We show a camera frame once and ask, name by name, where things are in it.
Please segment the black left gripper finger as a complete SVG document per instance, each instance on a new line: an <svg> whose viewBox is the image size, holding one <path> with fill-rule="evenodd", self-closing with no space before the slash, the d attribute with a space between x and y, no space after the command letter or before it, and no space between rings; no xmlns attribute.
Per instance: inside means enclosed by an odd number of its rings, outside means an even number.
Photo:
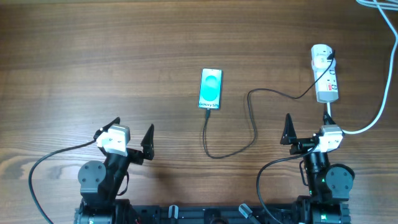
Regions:
<svg viewBox="0 0 398 224"><path fill-rule="evenodd" d="M117 118L115 118L114 120L112 120L110 123L108 123L108 124L106 124L105 126L103 126L102 128L99 128L99 129L95 132L95 134L94 134L94 136L93 136L93 139L94 139L94 140L97 140L97 139L99 138L99 136L100 136L103 132L107 132L108 129L109 129L112 125L114 125L114 124L120 124L120 121L121 121L120 117L117 117Z"/></svg>
<svg viewBox="0 0 398 224"><path fill-rule="evenodd" d="M154 158L154 125L151 124L146 132L146 135L141 141L144 159L153 160Z"/></svg>

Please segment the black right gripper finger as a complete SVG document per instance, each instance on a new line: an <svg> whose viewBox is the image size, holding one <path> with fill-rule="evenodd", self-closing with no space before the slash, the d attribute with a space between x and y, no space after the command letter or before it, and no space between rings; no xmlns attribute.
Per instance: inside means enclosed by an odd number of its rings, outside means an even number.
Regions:
<svg viewBox="0 0 398 224"><path fill-rule="evenodd" d="M297 135L295 133L294 124L289 113L286 114L284 130L280 139L281 145L291 145L297 142Z"/></svg>
<svg viewBox="0 0 398 224"><path fill-rule="evenodd" d="M324 125L334 125L334 124L336 124L327 111L325 111L324 114L323 114L323 122L324 122Z"/></svg>

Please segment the white power strip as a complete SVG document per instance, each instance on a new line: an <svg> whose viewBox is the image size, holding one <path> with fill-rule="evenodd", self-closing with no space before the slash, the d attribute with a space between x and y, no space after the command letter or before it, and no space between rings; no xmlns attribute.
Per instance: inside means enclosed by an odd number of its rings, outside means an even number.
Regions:
<svg viewBox="0 0 398 224"><path fill-rule="evenodd" d="M315 93L319 103L332 103L338 99L335 51L325 44L311 48Z"/></svg>

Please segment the blue screen smartphone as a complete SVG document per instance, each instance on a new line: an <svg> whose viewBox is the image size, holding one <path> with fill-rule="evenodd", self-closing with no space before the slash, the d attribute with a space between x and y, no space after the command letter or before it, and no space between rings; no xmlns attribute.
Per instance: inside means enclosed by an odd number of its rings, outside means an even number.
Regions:
<svg viewBox="0 0 398 224"><path fill-rule="evenodd" d="M200 94L198 107L218 110L221 106L223 71L214 68L203 68L201 71Z"/></svg>

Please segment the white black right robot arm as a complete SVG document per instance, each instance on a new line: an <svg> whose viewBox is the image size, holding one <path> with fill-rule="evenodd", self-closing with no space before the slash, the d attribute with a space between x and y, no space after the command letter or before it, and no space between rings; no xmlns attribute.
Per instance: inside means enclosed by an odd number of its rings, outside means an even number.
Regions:
<svg viewBox="0 0 398 224"><path fill-rule="evenodd" d="M309 196L299 196L292 205L295 223L349 224L347 201L353 188L355 173L344 164L330 164L328 153L339 148L344 133L325 112L324 125L309 138L298 138L289 114L280 140L290 145L290 155L302 156L300 173Z"/></svg>

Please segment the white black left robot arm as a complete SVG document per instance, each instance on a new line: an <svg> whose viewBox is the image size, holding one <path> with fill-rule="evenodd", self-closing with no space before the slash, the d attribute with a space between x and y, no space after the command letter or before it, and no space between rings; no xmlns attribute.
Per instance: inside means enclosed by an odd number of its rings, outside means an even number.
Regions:
<svg viewBox="0 0 398 224"><path fill-rule="evenodd" d="M129 180L130 164L141 165L154 158L154 125L150 125L143 140L142 150L127 147L130 129L120 124L117 117L98 129L93 140L104 154L104 162L89 161L78 173L81 204L75 211L75 223L141 223L140 214L128 199L117 199L123 180Z"/></svg>

